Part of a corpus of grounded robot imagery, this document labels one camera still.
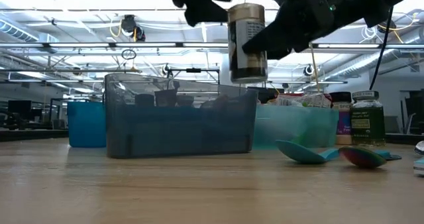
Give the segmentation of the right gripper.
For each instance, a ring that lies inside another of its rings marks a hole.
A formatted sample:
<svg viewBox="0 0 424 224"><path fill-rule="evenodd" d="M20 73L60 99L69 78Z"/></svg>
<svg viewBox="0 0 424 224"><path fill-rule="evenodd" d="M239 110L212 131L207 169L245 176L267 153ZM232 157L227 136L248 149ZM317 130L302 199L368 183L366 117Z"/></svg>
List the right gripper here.
<svg viewBox="0 0 424 224"><path fill-rule="evenodd" d="M275 20L242 46L244 52L267 52L268 60L281 60L324 36L335 21L327 0L273 1L280 6Z"/></svg>

